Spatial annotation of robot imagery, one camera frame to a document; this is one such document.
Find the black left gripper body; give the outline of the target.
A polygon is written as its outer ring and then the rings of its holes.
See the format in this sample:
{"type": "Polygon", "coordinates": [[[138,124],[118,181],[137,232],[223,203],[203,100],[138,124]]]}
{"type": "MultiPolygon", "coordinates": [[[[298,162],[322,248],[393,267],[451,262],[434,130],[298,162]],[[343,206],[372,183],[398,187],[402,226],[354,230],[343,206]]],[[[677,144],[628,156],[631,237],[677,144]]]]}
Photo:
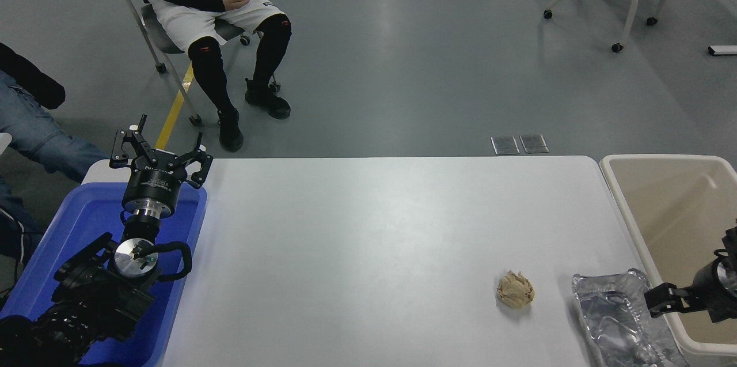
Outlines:
{"type": "Polygon", "coordinates": [[[122,198],[123,207],[134,207],[139,200],[155,200],[166,207],[176,207],[181,184],[187,178],[184,167],[170,167],[176,163],[176,154],[155,151],[156,163],[137,156],[131,164],[131,178],[122,198]]]}

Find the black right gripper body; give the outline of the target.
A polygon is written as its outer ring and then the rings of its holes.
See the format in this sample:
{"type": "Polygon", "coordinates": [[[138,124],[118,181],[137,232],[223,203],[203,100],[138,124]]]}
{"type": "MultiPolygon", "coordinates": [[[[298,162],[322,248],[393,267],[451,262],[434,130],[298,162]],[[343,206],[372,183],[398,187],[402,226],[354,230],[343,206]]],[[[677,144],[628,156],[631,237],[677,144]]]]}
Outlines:
{"type": "Polygon", "coordinates": [[[690,287],[697,301],[708,307],[712,323],[736,318],[736,275],[727,261],[707,264],[690,287]]]}

